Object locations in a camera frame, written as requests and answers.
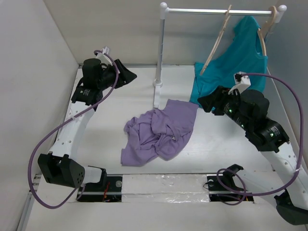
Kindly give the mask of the wooden hanger with teal shirt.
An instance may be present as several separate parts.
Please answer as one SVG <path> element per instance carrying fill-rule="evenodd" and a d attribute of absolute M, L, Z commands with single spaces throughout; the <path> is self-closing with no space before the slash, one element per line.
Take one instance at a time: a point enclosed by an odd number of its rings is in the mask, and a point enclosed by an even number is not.
<path fill-rule="evenodd" d="M 259 28 L 258 31 L 257 31 L 263 56 L 267 56 L 266 45 L 265 45 L 265 36 L 267 35 L 270 28 L 274 24 L 276 16 L 278 14 L 277 8 L 275 6 L 270 6 L 269 10 L 271 11 L 271 16 L 264 23 L 264 25 L 261 28 Z"/>

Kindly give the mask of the teal t shirt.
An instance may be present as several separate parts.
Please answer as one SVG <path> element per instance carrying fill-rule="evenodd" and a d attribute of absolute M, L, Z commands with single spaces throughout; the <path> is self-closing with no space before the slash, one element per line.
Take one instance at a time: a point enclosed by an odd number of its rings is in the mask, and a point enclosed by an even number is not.
<path fill-rule="evenodd" d="M 258 37 L 259 25 L 254 17 L 245 16 L 234 27 L 231 45 L 218 58 L 212 60 L 204 73 L 203 63 L 195 63 L 190 102 L 199 104 L 197 99 L 209 95 L 217 86 L 231 88 L 235 85 L 234 74 L 267 72 L 268 57 L 262 54 Z"/>

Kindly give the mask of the purple t shirt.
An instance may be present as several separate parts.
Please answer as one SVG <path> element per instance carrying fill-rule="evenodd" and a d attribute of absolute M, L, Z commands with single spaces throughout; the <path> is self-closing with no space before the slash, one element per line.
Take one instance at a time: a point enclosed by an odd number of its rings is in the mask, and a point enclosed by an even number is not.
<path fill-rule="evenodd" d="M 133 117 L 124 126 L 128 142 L 121 150 L 121 164 L 141 167 L 157 157 L 174 158 L 191 138 L 197 109 L 194 103 L 169 99 L 163 110 Z"/>

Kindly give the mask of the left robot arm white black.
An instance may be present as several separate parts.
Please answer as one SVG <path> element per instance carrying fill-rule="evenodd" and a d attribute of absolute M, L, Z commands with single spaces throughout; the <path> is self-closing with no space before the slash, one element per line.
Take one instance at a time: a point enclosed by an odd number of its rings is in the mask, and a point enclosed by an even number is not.
<path fill-rule="evenodd" d="M 86 126 L 103 99 L 103 91 L 109 87 L 120 88 L 137 76 L 129 71 L 119 59 L 115 64 L 104 64 L 100 59 L 84 61 L 83 77 L 78 82 L 68 110 L 69 123 L 64 125 L 56 142 L 47 154 L 40 154 L 38 165 L 47 183 L 71 188 L 90 184 L 102 191 L 107 186 L 106 170 L 84 167 L 75 159 Z"/>

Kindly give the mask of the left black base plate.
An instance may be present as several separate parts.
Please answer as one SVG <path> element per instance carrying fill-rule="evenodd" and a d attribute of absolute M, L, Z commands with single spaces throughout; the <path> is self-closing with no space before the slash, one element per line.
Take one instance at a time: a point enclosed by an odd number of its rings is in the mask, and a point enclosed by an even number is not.
<path fill-rule="evenodd" d="M 107 175 L 103 183 L 88 183 L 83 193 L 82 187 L 77 193 L 78 202 L 122 202 L 123 175 Z"/>

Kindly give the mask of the white metal clothes rack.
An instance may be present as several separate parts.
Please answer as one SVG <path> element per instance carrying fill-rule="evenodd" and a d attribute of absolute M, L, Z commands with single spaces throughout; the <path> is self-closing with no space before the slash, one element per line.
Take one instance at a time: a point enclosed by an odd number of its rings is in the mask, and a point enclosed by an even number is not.
<path fill-rule="evenodd" d="M 274 24 L 270 28 L 269 32 L 265 36 L 266 39 L 272 34 L 273 29 L 275 28 L 276 24 L 279 23 L 282 19 L 282 16 L 287 11 L 286 5 L 280 5 L 277 8 L 277 16 L 275 19 Z M 158 108 L 160 105 L 160 96 L 161 96 L 161 88 L 163 86 L 163 82 L 161 80 L 162 74 L 162 66 L 163 66 L 163 48 L 164 48 L 164 32 L 165 32 L 165 20 L 166 16 L 169 13 L 177 13 L 177 14 L 212 14 L 212 15 L 224 15 L 226 10 L 216 10 L 216 9 L 182 9 L 182 8 L 169 8 L 167 3 L 162 2 L 160 3 L 160 24 L 159 24 L 159 45 L 158 45 L 158 57 L 157 57 L 157 68 L 156 68 L 156 75 L 155 80 L 153 82 L 154 86 L 154 102 L 153 107 Z M 230 10 L 230 16 L 236 15 L 249 15 L 249 16 L 271 16 L 271 11 L 252 11 L 252 10 Z"/>

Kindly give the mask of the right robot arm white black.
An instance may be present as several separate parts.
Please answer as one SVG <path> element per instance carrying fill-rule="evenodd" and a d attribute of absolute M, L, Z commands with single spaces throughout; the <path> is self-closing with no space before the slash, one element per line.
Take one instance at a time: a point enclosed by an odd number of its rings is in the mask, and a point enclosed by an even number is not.
<path fill-rule="evenodd" d="M 217 181 L 231 192 L 263 198 L 289 224 L 306 225 L 308 175 L 298 164 L 299 157 L 283 127 L 268 118 L 268 99 L 257 90 L 229 91 L 218 86 L 211 94 L 198 98 L 198 102 L 205 112 L 226 115 L 240 126 L 249 142 L 270 162 L 283 185 L 270 185 L 236 164 L 223 169 Z"/>

